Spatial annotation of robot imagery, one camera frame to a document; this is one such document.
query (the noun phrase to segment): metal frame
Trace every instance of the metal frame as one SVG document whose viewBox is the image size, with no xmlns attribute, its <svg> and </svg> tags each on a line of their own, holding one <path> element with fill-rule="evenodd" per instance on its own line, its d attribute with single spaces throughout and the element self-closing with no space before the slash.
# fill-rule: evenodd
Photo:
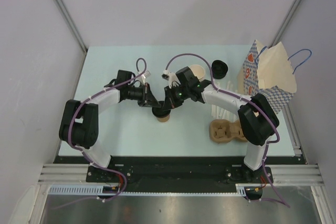
<svg viewBox="0 0 336 224">
<path fill-rule="evenodd" d="M 275 46 L 277 43 L 279 43 L 289 26 L 291 20 L 293 19 L 296 11 L 298 10 L 299 6 L 301 5 L 302 0 L 294 0 L 292 5 L 290 6 L 287 15 L 285 16 L 279 30 L 277 31 L 272 43 L 269 45 L 269 47 Z"/>
<path fill-rule="evenodd" d="M 267 166 L 272 169 L 275 186 L 324 186 L 317 165 Z M 86 182 L 88 167 L 87 164 L 46 164 L 43 166 L 38 183 L 40 185 L 106 185 Z"/>
<path fill-rule="evenodd" d="M 59 195 L 92 195 L 105 183 L 87 183 L 88 164 L 46 164 L 38 181 L 40 186 L 30 224 L 39 224 L 50 188 L 52 194 Z M 310 186 L 315 198 L 322 223 L 335 223 L 330 208 L 328 194 L 318 165 L 269 165 L 272 169 L 274 185 L 279 186 Z M 242 187 L 237 184 L 237 193 L 229 194 L 171 194 L 171 193 L 125 193 L 125 196 L 240 196 L 244 194 Z"/>
<path fill-rule="evenodd" d="M 80 48 L 82 49 L 82 51 L 84 52 L 84 54 L 86 55 L 88 48 L 85 46 L 84 41 L 82 39 L 82 36 L 80 35 L 77 26 L 75 25 L 75 22 L 73 21 L 73 19 L 71 18 L 70 13 L 68 12 L 63 0 L 54 0 L 56 6 L 58 7 L 58 9 L 60 10 L 65 23 L 67 23 L 70 32 L 73 34 L 73 36 L 75 37 L 78 45 L 80 46 Z"/>
<path fill-rule="evenodd" d="M 290 109 L 290 105 L 287 104 L 284 109 L 282 110 L 285 118 L 285 123 L 288 129 L 289 137 L 292 141 L 292 146 L 294 149 L 294 153 L 296 156 L 301 156 L 305 158 L 305 160 L 308 162 L 307 157 L 305 156 L 304 150 L 301 147 L 301 142 L 298 134 L 298 130 L 296 128 L 296 125 L 294 123 L 293 115 Z"/>
</svg>

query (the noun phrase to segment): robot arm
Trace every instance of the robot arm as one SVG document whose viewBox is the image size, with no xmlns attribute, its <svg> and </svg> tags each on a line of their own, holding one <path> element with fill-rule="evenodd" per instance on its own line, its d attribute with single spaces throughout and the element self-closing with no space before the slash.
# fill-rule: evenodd
<svg viewBox="0 0 336 224">
<path fill-rule="evenodd" d="M 167 79 L 171 76 L 174 75 L 171 73 L 168 75 L 164 72 L 162 77 Z M 177 108 L 183 104 L 184 100 L 191 98 L 195 102 L 209 103 L 236 114 L 239 116 L 243 134 L 248 140 L 244 164 L 252 171 L 259 169 L 265 152 L 266 142 L 274 134 L 266 119 L 262 115 L 259 115 L 255 108 L 246 101 L 215 90 L 210 81 L 204 80 L 199 82 L 189 67 L 176 72 L 176 77 L 179 80 L 179 85 L 165 87 L 163 110 Z M 279 125 L 278 118 L 262 94 L 256 94 L 254 97 L 241 94 L 236 94 L 236 96 L 244 97 L 246 100 L 250 100 L 258 105 L 276 127 Z"/>
<path fill-rule="evenodd" d="M 117 78 L 112 80 L 105 87 L 128 81 L 134 74 L 129 71 L 119 70 Z M 142 78 L 140 86 L 135 87 L 134 82 L 122 85 L 116 89 L 106 90 L 105 93 L 91 99 L 84 104 L 77 116 L 72 131 L 71 142 L 80 149 L 84 155 L 88 156 L 95 164 L 101 167 L 108 167 L 111 156 L 100 145 L 98 139 L 98 115 L 123 100 L 137 100 L 141 107 L 161 107 L 151 92 L 150 85 Z M 59 129 L 59 138 L 68 141 L 68 132 L 72 117 L 81 104 L 80 101 L 67 101 Z"/>
<path fill-rule="evenodd" d="M 132 72 L 119 70 L 114 84 L 130 80 L 132 75 Z M 181 69 L 176 75 L 167 75 L 166 73 L 163 75 L 165 79 L 171 76 L 176 77 L 179 83 L 176 81 L 178 85 L 168 85 L 165 87 L 165 101 L 162 110 L 177 108 L 183 104 L 184 100 L 191 98 L 195 102 L 213 104 L 235 113 L 239 116 L 243 134 L 249 141 L 244 163 L 250 170 L 257 170 L 261 166 L 262 156 L 266 147 L 265 143 L 274 134 L 266 119 L 262 115 L 258 115 L 250 104 L 215 90 L 210 81 L 204 80 L 199 82 L 188 67 Z M 276 115 L 263 95 L 257 94 L 254 97 L 239 96 L 257 104 L 272 120 L 275 126 L 279 125 Z M 135 87 L 134 83 L 132 83 L 107 90 L 102 95 L 86 103 L 80 110 L 77 121 L 73 125 L 71 142 L 99 166 L 107 167 L 111 156 L 104 151 L 97 141 L 98 115 L 113 104 L 117 104 L 123 100 L 137 100 L 139 106 L 161 107 L 153 96 L 150 85 L 144 81 L 139 87 Z M 60 139 L 66 142 L 68 141 L 70 122 L 79 105 L 80 101 L 76 100 L 69 100 L 66 103 L 59 129 Z"/>
</svg>

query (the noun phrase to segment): light blue table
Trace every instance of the light blue table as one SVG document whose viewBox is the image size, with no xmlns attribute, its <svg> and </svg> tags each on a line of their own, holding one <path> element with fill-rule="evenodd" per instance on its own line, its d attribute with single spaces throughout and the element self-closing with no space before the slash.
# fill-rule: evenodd
<svg viewBox="0 0 336 224">
<path fill-rule="evenodd" d="M 192 52 L 205 57 L 210 63 L 220 59 L 227 63 L 229 71 L 220 81 L 226 88 L 231 80 L 237 89 L 237 75 L 249 51 L 247 46 L 130 46 L 90 47 L 78 83 L 75 99 L 84 100 L 100 91 L 105 84 L 117 76 L 119 69 L 136 73 L 135 61 L 143 57 L 151 76 L 148 79 L 153 94 L 164 99 L 163 88 L 167 81 L 161 78 L 167 62 L 175 55 Z M 177 71 L 185 66 L 206 65 L 192 56 L 173 61 L 169 70 Z M 270 145 L 268 156 L 294 156 L 283 114 L 278 114 L 278 131 L 281 140 Z M 211 106 L 186 100 L 172 110 L 170 120 L 160 123 L 150 108 L 140 108 L 135 101 L 123 101 L 99 116 L 98 141 L 112 156 L 244 156 L 246 143 L 231 141 L 216 144 L 209 138 Z M 62 142 L 60 156 L 79 156 L 80 152 Z"/>
</svg>

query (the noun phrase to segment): bag handle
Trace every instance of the bag handle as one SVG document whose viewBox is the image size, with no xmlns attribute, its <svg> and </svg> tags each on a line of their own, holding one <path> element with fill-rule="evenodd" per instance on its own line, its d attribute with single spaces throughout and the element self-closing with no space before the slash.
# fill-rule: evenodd
<svg viewBox="0 0 336 224">
<path fill-rule="evenodd" d="M 309 54 L 309 56 L 308 56 L 303 62 L 301 62 L 300 64 L 298 64 L 298 65 L 294 68 L 294 71 L 293 71 L 292 74 L 294 74 L 295 71 L 296 71 L 296 69 L 297 69 L 298 67 L 300 67 L 302 64 L 304 64 L 304 63 L 310 58 L 310 56 L 313 54 L 313 52 L 312 52 L 310 49 L 303 48 L 303 49 L 297 51 L 297 52 L 296 52 L 295 54 L 293 54 L 292 56 L 288 57 L 288 60 L 289 60 L 290 58 L 292 58 L 294 55 L 296 55 L 296 54 L 298 54 L 299 52 L 301 52 L 301 51 L 309 51 L 310 54 Z"/>
<path fill-rule="evenodd" d="M 262 50 L 260 51 L 260 53 L 258 54 L 258 56 L 254 59 L 254 62 L 256 63 L 257 68 L 258 68 L 257 59 L 259 58 L 259 56 L 261 55 L 261 53 L 262 53 L 263 51 L 265 51 L 266 48 L 267 48 L 267 46 L 264 46 L 264 47 L 262 48 Z"/>
</svg>

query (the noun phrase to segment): gray wall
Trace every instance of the gray wall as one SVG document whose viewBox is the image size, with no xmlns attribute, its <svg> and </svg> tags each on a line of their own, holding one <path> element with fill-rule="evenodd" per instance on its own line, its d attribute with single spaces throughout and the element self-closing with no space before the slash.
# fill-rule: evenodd
<svg viewBox="0 0 336 224">
<path fill-rule="evenodd" d="M 291 105 L 304 151 L 311 163 L 319 164 L 336 207 L 336 1 L 304 0 L 282 42 L 289 55 L 301 48 L 313 51 L 295 74 L 298 91 Z"/>
<path fill-rule="evenodd" d="M 83 54 L 53 0 L 0 0 L 0 222 L 58 145 Z"/>
<path fill-rule="evenodd" d="M 90 46 L 271 43 L 293 0 L 64 0 Z"/>
</svg>

